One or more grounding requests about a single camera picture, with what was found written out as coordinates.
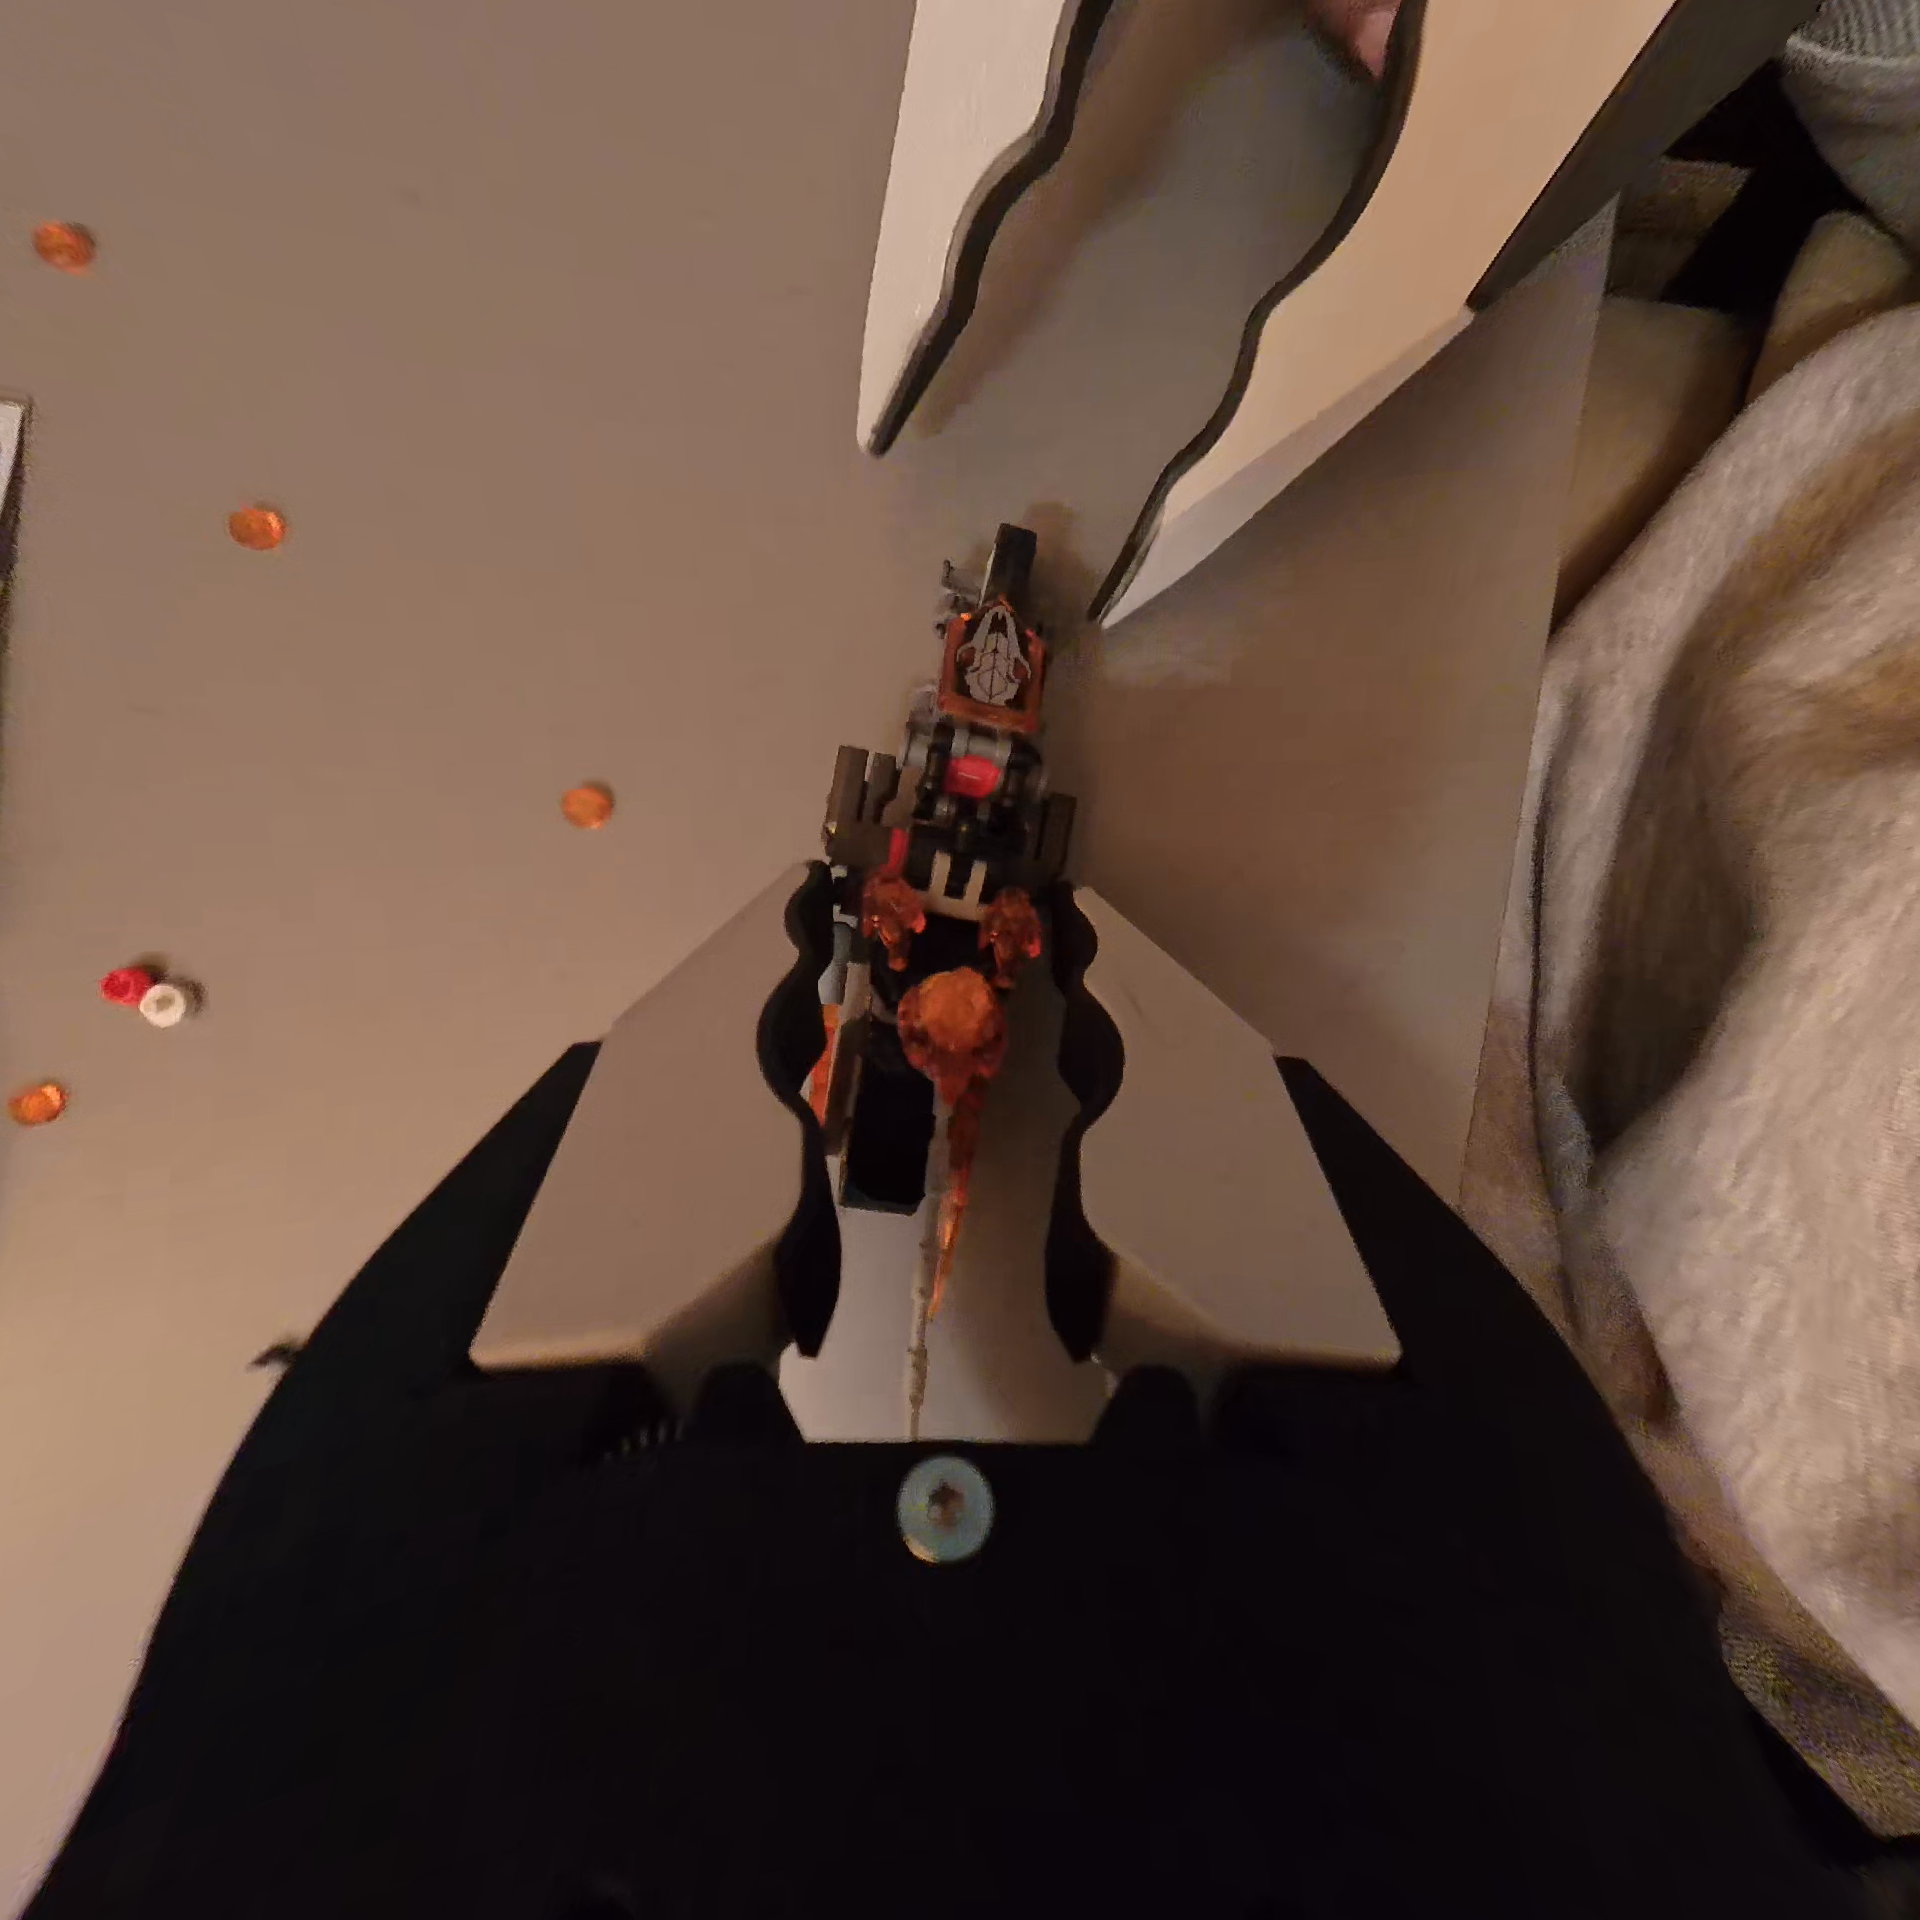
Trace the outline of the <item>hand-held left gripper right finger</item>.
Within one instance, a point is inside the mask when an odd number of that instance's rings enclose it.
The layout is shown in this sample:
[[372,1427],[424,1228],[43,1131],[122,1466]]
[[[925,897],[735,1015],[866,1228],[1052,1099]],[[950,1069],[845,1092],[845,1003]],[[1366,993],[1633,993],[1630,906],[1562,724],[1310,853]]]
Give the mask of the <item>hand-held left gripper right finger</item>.
[[1405,1359],[1276,1052],[1107,897],[1052,897],[1057,1139],[1049,1316],[1099,1372]]

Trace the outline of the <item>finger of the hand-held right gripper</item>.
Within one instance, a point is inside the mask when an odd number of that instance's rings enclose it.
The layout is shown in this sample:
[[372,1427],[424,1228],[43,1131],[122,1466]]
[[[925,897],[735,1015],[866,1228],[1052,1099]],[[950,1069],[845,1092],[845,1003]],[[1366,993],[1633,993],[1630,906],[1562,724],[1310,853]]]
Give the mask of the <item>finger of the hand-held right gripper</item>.
[[921,0],[860,327],[860,450],[890,459],[974,327],[990,254],[1070,141],[1114,0]]
[[1195,574],[1471,327],[1480,276],[1665,20],[1657,0],[1405,9],[1384,169],[1357,180],[1330,254],[1248,319],[1235,388],[1090,596],[1099,629]]

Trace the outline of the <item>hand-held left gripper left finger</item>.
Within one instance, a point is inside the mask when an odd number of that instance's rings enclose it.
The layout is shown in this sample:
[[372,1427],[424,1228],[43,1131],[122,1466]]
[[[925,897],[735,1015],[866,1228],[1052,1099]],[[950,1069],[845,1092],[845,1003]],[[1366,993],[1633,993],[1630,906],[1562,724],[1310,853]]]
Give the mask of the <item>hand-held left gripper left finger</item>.
[[801,1342],[782,1241],[826,1180],[794,1087],[821,1057],[812,884],[812,860],[782,869],[612,1017],[471,1340],[478,1372],[645,1362],[694,1404],[709,1372],[775,1378]]

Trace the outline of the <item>lego motorcycle model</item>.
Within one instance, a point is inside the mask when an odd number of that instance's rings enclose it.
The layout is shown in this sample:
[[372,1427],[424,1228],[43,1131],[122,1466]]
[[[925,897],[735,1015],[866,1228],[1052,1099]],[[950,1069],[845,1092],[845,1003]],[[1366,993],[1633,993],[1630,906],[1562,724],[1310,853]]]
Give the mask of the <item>lego motorcycle model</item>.
[[941,669],[899,758],[843,748],[821,853],[835,962],[810,1103],[845,1210],[921,1217],[910,1282],[910,1439],[925,1415],[925,1330],[956,1276],[983,1122],[1012,1040],[1012,985],[1049,953],[1070,794],[1049,777],[1042,535],[997,525],[990,574],[941,569]]

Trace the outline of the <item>person's right forearm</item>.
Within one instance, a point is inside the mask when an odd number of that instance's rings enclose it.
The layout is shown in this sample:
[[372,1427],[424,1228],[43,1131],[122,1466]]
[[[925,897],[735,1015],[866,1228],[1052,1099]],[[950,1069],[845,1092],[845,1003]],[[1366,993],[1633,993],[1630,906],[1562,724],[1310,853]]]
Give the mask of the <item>person's right forearm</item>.
[[1834,180],[1920,254],[1920,9],[1813,9],[1784,46],[1784,90]]

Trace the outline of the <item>person's right hand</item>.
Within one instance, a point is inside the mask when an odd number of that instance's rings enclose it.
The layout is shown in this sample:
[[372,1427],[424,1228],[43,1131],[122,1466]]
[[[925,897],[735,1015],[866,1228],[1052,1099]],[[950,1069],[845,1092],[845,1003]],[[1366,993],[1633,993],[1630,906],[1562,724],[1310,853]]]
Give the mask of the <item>person's right hand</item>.
[[1405,0],[1303,0],[1310,36],[1366,77],[1384,77]]

